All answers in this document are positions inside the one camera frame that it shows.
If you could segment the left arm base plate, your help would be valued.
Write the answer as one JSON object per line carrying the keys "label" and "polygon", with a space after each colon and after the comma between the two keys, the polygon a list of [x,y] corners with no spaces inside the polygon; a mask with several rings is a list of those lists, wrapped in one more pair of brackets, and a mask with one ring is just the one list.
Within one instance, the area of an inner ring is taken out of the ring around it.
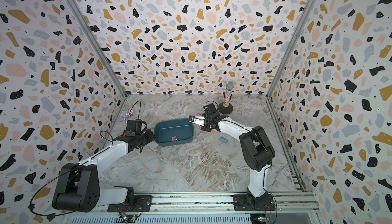
{"label": "left arm base plate", "polygon": [[140,213],[149,212],[152,204],[152,195],[136,195],[131,197],[130,202],[121,204],[111,204],[108,206],[107,212],[109,213]]}

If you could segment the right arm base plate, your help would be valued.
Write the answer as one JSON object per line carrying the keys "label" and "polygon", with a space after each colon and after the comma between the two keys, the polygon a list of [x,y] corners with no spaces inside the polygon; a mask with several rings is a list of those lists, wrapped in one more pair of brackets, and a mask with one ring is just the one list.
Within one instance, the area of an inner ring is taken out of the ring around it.
{"label": "right arm base plate", "polygon": [[233,195],[233,205],[235,211],[275,211],[276,205],[271,194],[264,194],[261,197],[254,197],[251,194]]}

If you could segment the teal plastic storage box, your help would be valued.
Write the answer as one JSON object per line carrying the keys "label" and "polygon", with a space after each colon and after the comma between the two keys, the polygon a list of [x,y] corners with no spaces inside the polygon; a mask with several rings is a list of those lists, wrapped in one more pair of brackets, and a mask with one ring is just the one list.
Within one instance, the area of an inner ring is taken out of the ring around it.
{"label": "teal plastic storage box", "polygon": [[[188,119],[184,118],[157,123],[154,134],[155,142],[161,147],[166,147],[191,143],[195,131],[194,125]],[[176,136],[178,141],[172,142],[173,136]]]}

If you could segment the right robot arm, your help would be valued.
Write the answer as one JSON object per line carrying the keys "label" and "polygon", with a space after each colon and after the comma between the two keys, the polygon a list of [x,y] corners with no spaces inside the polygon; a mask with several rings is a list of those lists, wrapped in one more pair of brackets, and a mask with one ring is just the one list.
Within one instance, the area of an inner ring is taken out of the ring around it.
{"label": "right robot arm", "polygon": [[275,150],[264,128],[247,127],[229,117],[233,106],[227,107],[223,103],[216,107],[213,103],[204,106],[202,116],[189,116],[189,122],[201,126],[202,131],[216,130],[238,140],[241,145],[244,160],[250,168],[250,183],[245,195],[245,203],[241,204],[239,198],[234,197],[236,207],[259,210],[270,203],[267,198],[266,178],[268,170],[273,164]]}

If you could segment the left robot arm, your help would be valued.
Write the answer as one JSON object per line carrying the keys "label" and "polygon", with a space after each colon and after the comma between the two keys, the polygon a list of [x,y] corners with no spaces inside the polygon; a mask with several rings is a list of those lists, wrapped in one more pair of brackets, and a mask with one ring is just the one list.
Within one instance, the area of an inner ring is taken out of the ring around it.
{"label": "left robot arm", "polygon": [[108,146],[78,163],[68,163],[54,178],[57,183],[53,195],[52,207],[57,213],[41,214],[35,210],[35,204],[29,202],[29,211],[39,217],[52,221],[54,218],[75,212],[90,212],[95,207],[109,206],[119,214],[123,223],[136,221],[147,210],[135,197],[132,187],[100,186],[100,175],[117,160],[135,149],[143,150],[154,141],[155,135],[148,124],[139,117],[126,120],[124,132],[113,137],[107,131],[99,133],[102,139],[109,141]]}

